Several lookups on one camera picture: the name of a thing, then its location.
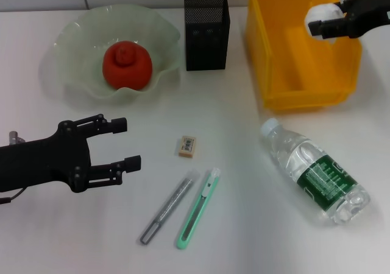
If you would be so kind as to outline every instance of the yellow storage box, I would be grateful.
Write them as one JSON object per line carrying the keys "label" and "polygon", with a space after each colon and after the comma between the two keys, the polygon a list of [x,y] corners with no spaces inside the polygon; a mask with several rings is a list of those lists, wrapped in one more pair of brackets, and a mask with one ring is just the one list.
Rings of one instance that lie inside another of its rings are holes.
{"label": "yellow storage box", "polygon": [[249,0],[246,39],[264,106],[272,110],[335,105],[354,92],[359,40],[310,37],[307,11],[339,0]]}

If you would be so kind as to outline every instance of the white ball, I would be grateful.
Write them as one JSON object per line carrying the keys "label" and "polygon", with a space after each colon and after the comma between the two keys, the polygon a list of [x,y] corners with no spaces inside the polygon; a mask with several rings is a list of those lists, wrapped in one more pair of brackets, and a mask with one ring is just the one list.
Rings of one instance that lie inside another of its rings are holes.
{"label": "white ball", "polygon": [[[320,4],[314,6],[310,8],[306,14],[305,17],[306,30],[308,34],[311,36],[309,23],[312,23],[313,21],[319,21],[319,20],[326,21],[326,20],[338,19],[343,17],[344,14],[342,13],[340,7],[338,7],[336,4],[328,3],[328,4]],[[323,40],[322,35],[316,35],[313,36],[313,38],[316,38],[317,40]]]}

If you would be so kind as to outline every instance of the plastic bottle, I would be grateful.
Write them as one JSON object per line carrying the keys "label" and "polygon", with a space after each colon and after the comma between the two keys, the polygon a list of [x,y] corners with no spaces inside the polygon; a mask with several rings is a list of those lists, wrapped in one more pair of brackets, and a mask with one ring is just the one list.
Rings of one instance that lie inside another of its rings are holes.
{"label": "plastic bottle", "polygon": [[280,167],[337,224],[350,221],[370,202],[366,190],[310,139],[285,130],[273,118],[261,134]]}

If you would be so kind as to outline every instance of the green bottle label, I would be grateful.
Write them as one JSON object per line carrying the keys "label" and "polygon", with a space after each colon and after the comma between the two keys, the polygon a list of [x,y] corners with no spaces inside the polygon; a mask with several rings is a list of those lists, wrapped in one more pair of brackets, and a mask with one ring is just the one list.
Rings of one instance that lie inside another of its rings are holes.
{"label": "green bottle label", "polygon": [[305,170],[297,184],[326,211],[346,195],[356,181],[329,155],[325,155]]}

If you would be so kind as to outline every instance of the white table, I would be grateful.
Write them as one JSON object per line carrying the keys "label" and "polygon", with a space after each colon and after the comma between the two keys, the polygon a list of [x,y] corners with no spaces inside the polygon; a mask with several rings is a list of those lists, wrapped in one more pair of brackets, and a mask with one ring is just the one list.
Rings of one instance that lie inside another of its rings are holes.
{"label": "white table", "polygon": [[[183,10],[159,10],[182,34]],[[74,194],[63,183],[28,188],[0,206],[1,273],[385,273],[390,244],[389,28],[363,38],[356,93],[333,108],[280,116],[309,136],[371,194],[346,227],[329,227],[318,208],[284,179],[259,142],[258,108],[243,32],[246,8],[230,10],[228,68],[180,71],[127,105],[96,105],[64,93],[50,76],[47,53],[57,34],[83,11],[0,13],[0,144],[17,130],[26,140],[53,134],[64,119],[98,113],[126,117],[129,131],[92,138],[93,164],[140,154],[142,170],[122,186]],[[175,151],[197,137],[194,159]],[[148,246],[137,240],[186,172],[213,166],[223,176],[184,251],[175,239],[200,186],[183,199]]]}

